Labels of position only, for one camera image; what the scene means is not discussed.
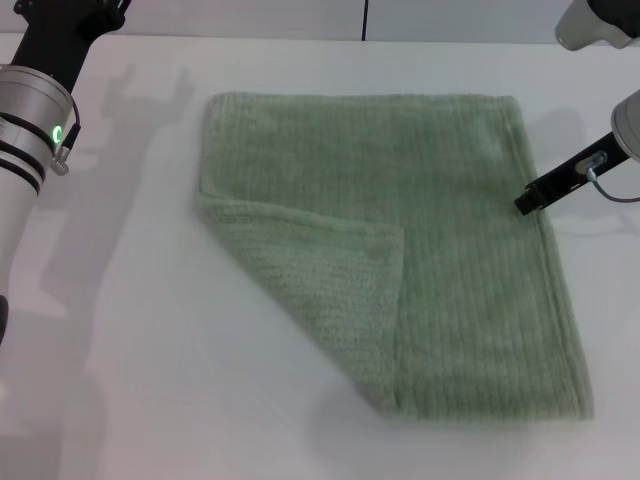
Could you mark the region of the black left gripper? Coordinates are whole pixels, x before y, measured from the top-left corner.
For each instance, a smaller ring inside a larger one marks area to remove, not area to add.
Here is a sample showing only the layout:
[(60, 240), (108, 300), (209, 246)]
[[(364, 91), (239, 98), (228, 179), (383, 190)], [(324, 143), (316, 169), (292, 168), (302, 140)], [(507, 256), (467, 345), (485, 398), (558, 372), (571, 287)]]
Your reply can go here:
[(130, 0), (17, 1), (27, 29), (11, 61), (37, 70), (72, 92), (88, 51), (100, 36), (122, 28)]

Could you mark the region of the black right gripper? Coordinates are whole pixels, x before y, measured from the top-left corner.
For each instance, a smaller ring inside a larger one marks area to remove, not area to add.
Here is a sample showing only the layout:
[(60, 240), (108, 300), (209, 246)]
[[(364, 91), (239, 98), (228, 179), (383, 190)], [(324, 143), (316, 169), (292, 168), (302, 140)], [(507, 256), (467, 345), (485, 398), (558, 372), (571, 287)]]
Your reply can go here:
[(586, 185), (588, 168), (602, 175), (626, 160), (626, 152), (618, 145), (613, 133), (608, 133), (563, 164), (535, 179), (514, 200), (522, 216), (542, 210)]

